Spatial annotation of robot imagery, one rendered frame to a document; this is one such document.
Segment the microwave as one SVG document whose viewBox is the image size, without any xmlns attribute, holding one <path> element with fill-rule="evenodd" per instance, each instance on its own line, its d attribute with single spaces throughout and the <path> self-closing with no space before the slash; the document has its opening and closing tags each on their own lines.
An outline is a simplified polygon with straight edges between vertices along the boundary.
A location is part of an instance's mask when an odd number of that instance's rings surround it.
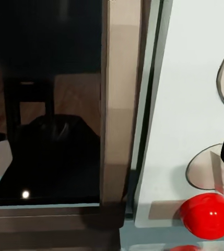
<svg viewBox="0 0 224 251">
<path fill-rule="evenodd" d="M 0 0 L 0 233 L 224 237 L 224 0 Z"/>
</svg>

